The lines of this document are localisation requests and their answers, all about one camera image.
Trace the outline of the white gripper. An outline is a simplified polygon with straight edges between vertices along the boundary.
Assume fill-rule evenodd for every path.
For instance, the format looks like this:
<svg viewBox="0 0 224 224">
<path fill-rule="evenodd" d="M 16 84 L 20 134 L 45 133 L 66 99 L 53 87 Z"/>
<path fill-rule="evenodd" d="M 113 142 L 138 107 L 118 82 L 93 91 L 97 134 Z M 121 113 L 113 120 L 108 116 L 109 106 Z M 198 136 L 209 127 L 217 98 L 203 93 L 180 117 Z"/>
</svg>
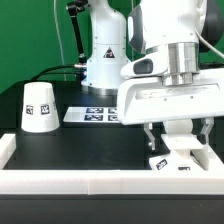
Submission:
<svg viewBox="0 0 224 224">
<path fill-rule="evenodd" d="M 151 66 L 151 60 L 144 57 L 121 69 L 124 82 L 117 95 L 118 120 L 124 125 L 145 123 L 148 145 L 155 150 L 151 123 L 203 118 L 197 137 L 202 144 L 208 144 L 213 117 L 224 116 L 224 68 L 201 70 L 191 84 L 164 86 L 161 75 L 166 66 L 155 65 L 156 75 L 136 74 L 134 65 L 143 62 Z"/>
</svg>

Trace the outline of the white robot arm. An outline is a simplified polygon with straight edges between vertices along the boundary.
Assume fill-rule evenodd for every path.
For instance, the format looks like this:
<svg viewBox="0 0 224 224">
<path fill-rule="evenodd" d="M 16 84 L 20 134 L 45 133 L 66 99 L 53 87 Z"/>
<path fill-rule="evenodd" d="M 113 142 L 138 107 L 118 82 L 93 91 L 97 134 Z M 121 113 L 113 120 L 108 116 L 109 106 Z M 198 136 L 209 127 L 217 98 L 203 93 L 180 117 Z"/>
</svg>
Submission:
<svg viewBox="0 0 224 224">
<path fill-rule="evenodd" d="M 82 84 L 115 92 L 124 125 L 224 116 L 224 68 L 199 66 L 224 33 L 217 0 L 140 0 L 128 16 L 85 0 L 93 51 Z"/>
</svg>

